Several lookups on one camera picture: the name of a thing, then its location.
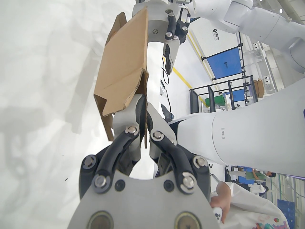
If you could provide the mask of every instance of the floor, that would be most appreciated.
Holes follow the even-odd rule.
[[[1,228],[67,227],[79,203],[82,159],[110,144],[93,90],[113,21],[122,11],[130,19],[134,3],[1,0]],[[156,108],[162,48],[148,46],[148,101]],[[187,97],[186,83],[175,76]],[[177,117],[188,113],[178,111],[178,94],[169,93]],[[153,166],[143,150],[132,177],[152,178]]]

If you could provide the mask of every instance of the wall outlet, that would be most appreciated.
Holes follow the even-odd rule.
[[[269,75],[264,76],[263,80],[264,80],[264,84],[265,85],[270,85],[271,84],[270,76]]]
[[[257,43],[252,44],[252,46],[253,46],[253,50],[255,50],[255,51],[259,49],[259,47],[258,47],[258,44],[257,44]]]

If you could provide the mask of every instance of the nfc logo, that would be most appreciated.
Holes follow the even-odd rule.
[[[226,137],[224,136],[224,128],[221,129],[221,138],[225,139]]]

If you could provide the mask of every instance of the cardboard box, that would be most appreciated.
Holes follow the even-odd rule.
[[[254,87],[257,98],[263,98],[265,94],[265,89],[264,89],[263,81],[260,78],[254,81]]]
[[[106,41],[94,89],[96,105],[109,141],[113,141],[112,114],[128,107],[135,94],[147,93],[147,45],[146,7],[128,22],[125,13],[117,15]]]

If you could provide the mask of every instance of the blue panel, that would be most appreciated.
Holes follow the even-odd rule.
[[[234,101],[243,101],[245,100],[245,90],[244,89],[240,89],[240,90],[235,90],[233,91],[233,99]]]
[[[238,182],[240,183],[245,183],[245,184],[254,184],[254,180],[247,180],[244,177],[238,177]]]
[[[294,228],[295,223],[295,204],[294,202],[289,202],[285,200],[278,199],[278,208],[285,215],[288,225],[290,228]]]
[[[244,167],[245,171],[252,171],[252,168],[247,168],[247,167]],[[254,184],[255,183],[255,180],[247,180],[245,177],[238,177],[238,181],[240,183],[245,183],[245,184]]]
[[[242,72],[238,47],[210,57],[207,60],[216,79]]]

